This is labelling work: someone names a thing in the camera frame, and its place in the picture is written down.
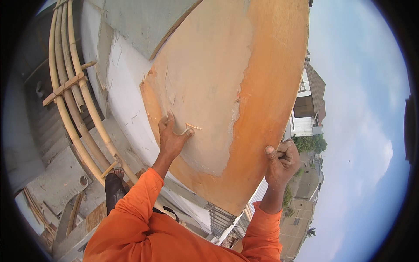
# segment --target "construction site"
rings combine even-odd
[[[48,0],[18,46],[2,136],[16,204],[50,259],[83,261],[107,217],[106,176],[121,168],[126,188],[137,183],[159,154],[168,109],[175,133],[195,134],[154,207],[240,252],[268,188],[265,146],[322,134],[311,2]],[[288,184],[281,261],[306,238],[322,162],[302,153]]]

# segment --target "plywood board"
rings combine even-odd
[[[104,18],[144,57],[152,60],[170,34],[201,1],[106,1]]]
[[[264,148],[285,131],[307,41],[304,0],[204,0],[189,14],[140,85],[157,142],[167,109],[177,132],[202,128],[169,169],[180,182],[241,213],[264,176]]]

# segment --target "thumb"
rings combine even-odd
[[[272,161],[278,158],[278,152],[275,150],[275,148],[271,145],[265,147],[265,157]]]
[[[195,131],[192,128],[185,129],[185,131],[181,134],[184,142],[186,142],[190,137],[195,134]]]

